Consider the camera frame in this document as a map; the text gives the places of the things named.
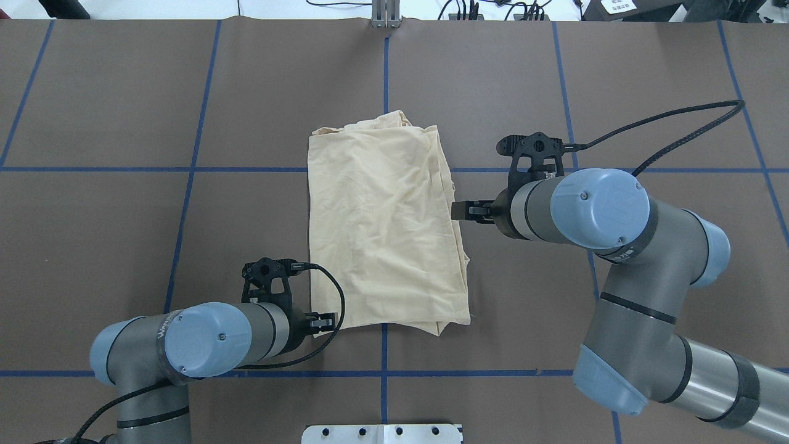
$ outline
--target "metal bracket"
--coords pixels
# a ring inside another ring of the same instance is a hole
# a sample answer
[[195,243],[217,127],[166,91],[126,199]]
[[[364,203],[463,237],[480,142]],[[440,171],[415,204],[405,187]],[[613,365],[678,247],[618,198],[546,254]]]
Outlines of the metal bracket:
[[400,28],[400,0],[372,0],[373,28]]
[[364,424],[310,426],[301,444],[462,444],[463,426],[458,424]]

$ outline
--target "wrinkled fabric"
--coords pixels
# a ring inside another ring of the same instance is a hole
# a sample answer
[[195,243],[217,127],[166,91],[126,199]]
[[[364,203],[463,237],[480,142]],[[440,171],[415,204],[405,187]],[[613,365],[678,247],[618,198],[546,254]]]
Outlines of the wrinkled fabric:
[[[440,335],[468,325],[466,265],[454,184],[435,126],[401,111],[309,138],[310,261],[346,296],[343,328],[397,323]],[[334,285],[311,275],[312,310],[339,312]]]

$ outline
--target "grid line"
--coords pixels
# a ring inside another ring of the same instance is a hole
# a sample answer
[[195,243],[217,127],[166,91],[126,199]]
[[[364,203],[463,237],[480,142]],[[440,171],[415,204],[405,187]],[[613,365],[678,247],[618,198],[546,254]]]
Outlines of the grid line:
[[[383,39],[383,113],[389,113],[389,40]],[[389,325],[381,324],[381,423],[389,423]]]
[[[789,367],[773,370],[789,374]],[[557,378],[573,375],[572,369],[544,370],[232,370],[216,378]],[[93,378],[90,370],[0,370],[0,378]]]
[[[559,42],[559,26],[554,21],[553,23],[553,44],[556,49],[556,65],[559,70],[559,85],[562,89],[562,99],[564,101],[564,118],[567,122],[567,136],[570,143],[575,143],[575,132],[573,131],[573,119],[570,116],[570,99],[567,95],[567,83],[564,80],[564,65],[562,64],[562,46]],[[581,169],[581,163],[578,161],[578,154],[572,153],[573,170]],[[596,301],[600,300],[600,286],[597,282],[597,267],[594,265],[594,256],[592,251],[586,251],[586,260],[589,263],[589,271],[592,274],[592,289],[594,291],[594,298]],[[619,433],[619,417],[616,412],[611,411],[611,421],[614,427],[614,439],[616,444],[622,444],[622,436]]]
[[622,430],[619,428],[619,414],[611,410],[611,420],[614,423],[614,440],[616,444],[622,444]]
[[[742,98],[742,91],[739,87],[739,82],[737,81],[737,74],[735,73],[734,65],[731,63],[731,54],[729,54],[729,45],[726,42],[726,32],[724,32],[724,23],[719,19],[718,20],[718,33],[720,34],[720,44],[724,49],[724,55],[726,56],[726,64],[729,69],[729,75],[731,76],[731,84],[734,86],[735,92],[737,93],[737,98],[743,100]],[[742,115],[745,116],[745,124],[748,126],[748,133],[750,134],[750,140],[753,142],[753,149],[756,151],[756,157],[759,159],[759,165],[761,166],[761,172],[765,177],[765,182],[767,183],[767,190],[770,193],[770,200],[772,200],[772,206],[776,211],[776,216],[778,216],[778,224],[781,227],[781,231],[783,232],[783,241],[789,247],[789,230],[787,230],[787,223],[786,220],[783,218],[783,212],[781,211],[781,206],[778,203],[778,197],[776,196],[776,191],[772,187],[772,180],[770,179],[770,174],[767,169],[767,164],[765,163],[765,157],[762,155],[761,147],[759,146],[759,140],[756,137],[756,131],[753,130],[753,124],[750,121],[750,113],[748,112],[748,106],[744,105],[742,107]]]
[[6,157],[8,157],[8,151],[11,149],[11,142],[13,141],[13,136],[17,132],[17,125],[19,125],[19,120],[22,118],[22,111],[24,111],[24,105],[28,102],[28,96],[30,95],[30,90],[33,87],[33,81],[36,79],[36,74],[39,72],[39,66],[41,66],[41,59],[44,57],[44,51],[47,49],[47,44],[49,43],[49,38],[52,35],[52,28],[54,28],[54,20],[50,20],[49,26],[47,27],[47,33],[44,35],[44,40],[41,42],[41,48],[39,49],[39,54],[36,57],[36,62],[33,64],[33,70],[30,72],[30,77],[28,78],[28,84],[24,87],[24,92],[22,93],[22,99],[19,101],[19,107],[17,108],[17,114],[13,118],[13,123],[11,123],[11,129],[8,132],[8,138],[6,139],[6,144],[3,146],[2,154],[0,154],[0,167],[2,167],[6,163]]
[[[603,168],[603,167],[565,167],[564,170],[574,172],[585,168]],[[631,172],[635,167],[604,167],[614,168]],[[62,172],[191,172],[194,170],[196,173],[305,173],[308,172],[307,167],[0,167],[0,171],[8,172],[45,172],[45,173],[62,173]],[[450,168],[453,173],[507,173],[510,168],[508,167],[454,167]],[[787,174],[789,168],[690,168],[690,167],[650,167],[649,170],[644,171],[644,174],[655,173],[679,173],[679,174],[763,174],[767,171],[770,174]]]
[[211,92],[211,77],[214,73],[214,62],[216,61],[216,50],[219,46],[219,33],[222,31],[222,21],[216,21],[216,31],[214,32],[214,47],[211,50],[211,61],[208,63],[208,75],[205,79],[205,91],[203,93],[203,104],[200,106],[200,120],[197,122],[197,134],[195,136],[195,146],[192,151],[192,164],[189,166],[189,178],[186,181],[186,192],[184,192],[184,205],[181,208],[181,220],[178,223],[178,236],[175,239],[175,251],[173,252],[173,263],[170,266],[170,279],[167,283],[167,294],[164,299],[164,313],[170,312],[170,305],[173,302],[173,291],[175,289],[175,272],[178,268],[178,259],[181,256],[181,245],[184,240],[184,224],[186,222],[186,212],[189,210],[189,199],[192,197],[192,184],[194,184],[195,170],[197,167],[197,156],[200,154],[200,140],[203,137],[203,124],[205,123],[205,111],[208,107],[208,95]]

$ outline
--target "silver cylinder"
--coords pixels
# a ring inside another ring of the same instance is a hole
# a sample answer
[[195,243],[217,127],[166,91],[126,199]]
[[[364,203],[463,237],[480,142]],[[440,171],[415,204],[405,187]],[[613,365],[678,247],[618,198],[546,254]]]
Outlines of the silver cylinder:
[[759,376],[759,409],[739,430],[768,442],[789,442],[789,374],[754,364]]
[[721,350],[687,340],[693,356],[690,380],[671,405],[693,413],[703,420],[723,415],[737,397],[737,366]]

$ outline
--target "wire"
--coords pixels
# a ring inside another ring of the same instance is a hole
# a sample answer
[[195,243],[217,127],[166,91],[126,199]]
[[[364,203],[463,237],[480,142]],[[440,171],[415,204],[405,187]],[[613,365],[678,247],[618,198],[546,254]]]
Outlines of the wire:
[[351,5],[351,6],[372,6],[372,3],[356,3],[356,2],[335,2],[335,3],[315,3],[312,0],[305,0],[312,6],[337,6],[337,5]]
[[735,103],[733,103],[734,108],[732,108],[729,112],[727,112],[726,114],[720,116],[718,119],[715,119],[712,122],[702,126],[698,130],[695,130],[693,133],[690,133],[690,134],[686,135],[685,137],[679,139],[678,141],[675,141],[675,142],[669,144],[668,146],[666,146],[665,148],[663,148],[660,151],[656,152],[655,154],[652,154],[647,160],[645,160],[641,165],[639,165],[636,169],[634,169],[633,173],[631,173],[631,174],[633,176],[640,175],[645,169],[647,169],[647,167],[649,165],[654,164],[655,161],[657,161],[659,158],[661,158],[661,157],[665,156],[666,154],[674,151],[678,147],[686,144],[687,142],[692,141],[696,137],[701,136],[702,134],[706,133],[707,131],[711,130],[712,128],[715,128],[716,126],[720,125],[721,123],[726,122],[728,119],[731,119],[737,113],[739,113],[742,110],[743,107],[745,107],[745,100],[732,100],[732,102],[735,102]]
[[318,353],[322,352],[326,348],[326,346],[329,345],[331,340],[333,340],[335,338],[335,336],[337,336],[337,332],[339,332],[340,331],[340,327],[342,327],[342,321],[345,319],[345,293],[342,292],[342,287],[340,287],[340,284],[337,282],[335,277],[333,277],[331,275],[331,273],[329,273],[324,267],[322,267],[322,266],[320,266],[318,264],[309,264],[309,268],[310,269],[319,270],[320,272],[325,274],[326,277],[328,277],[329,280],[331,280],[331,283],[334,284],[335,287],[337,288],[337,293],[340,294],[340,319],[339,319],[339,321],[337,321],[337,326],[335,327],[335,330],[333,332],[331,332],[329,337],[326,339],[326,342],[322,343],[320,345],[320,347],[315,349],[314,352],[312,352],[312,353],[310,353],[310,354],[308,354],[306,356],[302,356],[299,359],[294,359],[294,360],[288,361],[286,363],[276,363],[276,364],[267,364],[267,365],[245,365],[245,366],[239,367],[239,368],[243,368],[243,369],[247,369],[247,370],[265,370],[265,369],[269,369],[269,368],[290,367],[290,366],[298,364],[298,363],[303,363],[307,359],[311,359],[311,358],[315,357],[315,355],[317,355]]
[[510,18],[510,13],[512,13],[512,10],[513,10],[513,9],[515,9],[515,6],[518,6],[518,5],[520,5],[520,6],[523,6],[523,15],[524,15],[524,16],[526,15],[526,13],[528,13],[528,12],[529,12],[529,5],[526,5],[526,3],[525,3],[525,2],[516,2],[516,3],[513,3],[512,5],[510,5],[510,10],[509,10],[509,11],[507,11],[507,15],[506,15],[506,16],[504,16],[504,20],[505,20],[505,21],[506,21],[508,18]]
[[567,150],[567,152],[580,151],[582,149],[590,149],[594,145],[597,145],[597,144],[601,143],[602,141],[605,141],[605,140],[607,140],[607,139],[609,139],[611,137],[614,137],[615,135],[617,135],[619,133],[622,133],[624,131],[632,130],[633,128],[635,128],[637,126],[646,125],[647,123],[655,122],[656,120],[660,120],[660,119],[665,119],[667,117],[671,117],[672,115],[680,115],[680,114],[685,114],[685,113],[688,113],[688,112],[703,111],[703,110],[709,110],[709,109],[721,108],[721,107],[734,107],[734,108],[732,108],[726,114],[720,116],[718,119],[713,120],[712,122],[710,122],[710,123],[702,126],[701,128],[699,128],[698,130],[695,130],[693,133],[690,133],[690,134],[686,135],[685,137],[683,137],[683,138],[681,138],[681,139],[679,139],[677,141],[672,142],[671,144],[669,144],[669,145],[665,146],[664,148],[662,148],[660,151],[656,152],[655,154],[652,154],[647,160],[645,160],[641,165],[639,165],[631,173],[633,176],[637,176],[637,175],[641,174],[649,165],[655,163],[659,158],[665,156],[666,154],[670,153],[671,151],[674,151],[675,149],[677,149],[678,147],[686,144],[689,141],[692,141],[696,137],[701,136],[702,134],[706,133],[707,131],[711,130],[712,128],[715,128],[716,126],[720,125],[721,123],[726,122],[728,119],[731,119],[732,117],[737,115],[737,113],[739,113],[745,107],[745,100],[727,100],[725,102],[707,103],[707,104],[704,104],[704,105],[697,105],[697,106],[694,106],[694,107],[684,107],[684,108],[679,108],[679,109],[676,109],[676,110],[673,110],[673,111],[666,111],[664,113],[660,113],[660,114],[654,115],[654,116],[652,116],[650,118],[639,120],[638,122],[634,122],[634,123],[631,123],[630,125],[625,125],[625,126],[623,126],[621,128],[613,130],[612,132],[610,132],[608,134],[605,134],[602,137],[598,137],[597,139],[591,141],[588,144],[575,144],[575,143],[573,143],[573,144],[565,144],[564,147],[565,148],[572,148],[571,150]]
[[[447,6],[449,6],[450,3],[452,3],[452,0],[447,0],[447,2],[444,3],[444,7],[441,8],[441,12],[439,13],[439,18],[437,18],[436,20],[441,20],[441,16],[443,16],[443,12],[447,10]],[[458,17],[460,17],[460,6],[458,6]]]
[[159,381],[156,384],[151,384],[148,387],[143,387],[142,389],[135,390],[135,391],[133,391],[131,393],[127,393],[127,394],[123,395],[122,397],[117,397],[117,398],[113,399],[112,401],[106,403],[99,410],[96,410],[96,413],[91,415],[91,417],[88,418],[87,421],[85,421],[85,424],[83,424],[82,427],[80,427],[80,430],[77,432],[77,434],[74,435],[74,437],[69,440],[69,444],[78,444],[78,443],[82,442],[83,441],[82,435],[84,435],[85,432],[88,431],[88,428],[99,418],[99,416],[101,416],[107,410],[113,408],[114,406],[116,406],[118,404],[121,404],[123,401],[128,401],[128,400],[132,399],[133,397],[140,396],[143,393],[148,393],[148,392],[151,392],[151,391],[156,390],[156,389],[161,389],[162,387],[171,386],[172,384],[173,383],[170,382],[169,380],[163,379],[162,381]]

